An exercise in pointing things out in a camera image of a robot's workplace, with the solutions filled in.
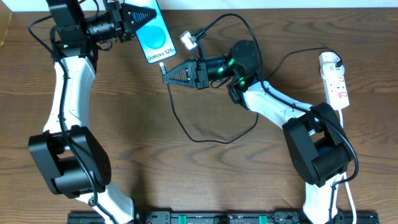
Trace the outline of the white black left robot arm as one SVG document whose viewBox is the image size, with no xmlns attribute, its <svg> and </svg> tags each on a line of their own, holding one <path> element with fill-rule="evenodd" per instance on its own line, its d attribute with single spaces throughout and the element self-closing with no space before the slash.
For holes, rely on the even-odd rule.
<svg viewBox="0 0 398 224">
<path fill-rule="evenodd" d="M 131 197 L 112 181 L 106 151 L 90 131 L 90 91 L 101 44 L 127 42 L 157 17 L 155 9 L 105 2 L 104 13 L 86 17 L 80 1 L 47 0 L 55 93 L 42 134 L 29 152 L 49 190 L 93 208 L 105 223 L 144 223 Z"/>
</svg>

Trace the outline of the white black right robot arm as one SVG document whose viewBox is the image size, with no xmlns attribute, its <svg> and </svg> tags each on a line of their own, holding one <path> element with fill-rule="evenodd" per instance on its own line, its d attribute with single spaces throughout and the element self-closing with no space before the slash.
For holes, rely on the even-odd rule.
<svg viewBox="0 0 398 224">
<path fill-rule="evenodd" d="M 358 156 L 335 109 L 328 103 L 302 103 L 273 88 L 259 74 L 259 56 L 255 41 L 239 40 L 227 54 L 206 57 L 200 50 L 171 70 L 164 64 L 160 69 L 168 86 L 198 90 L 231 78 L 227 87 L 232 101 L 283 131 L 291 161 L 306 183 L 306 217 L 311 223 L 336 223 L 338 186 L 358 175 Z"/>
</svg>

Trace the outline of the blue Galaxy smartphone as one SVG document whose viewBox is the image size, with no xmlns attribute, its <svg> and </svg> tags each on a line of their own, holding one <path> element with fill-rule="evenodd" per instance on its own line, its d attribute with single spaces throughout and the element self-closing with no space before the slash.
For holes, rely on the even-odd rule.
<svg viewBox="0 0 398 224">
<path fill-rule="evenodd" d="M 173 57 L 177 51 L 164 22 L 157 0 L 126 0 L 124 3 L 155 9 L 157 15 L 137 32 L 137 38 L 148 63 Z"/>
</svg>

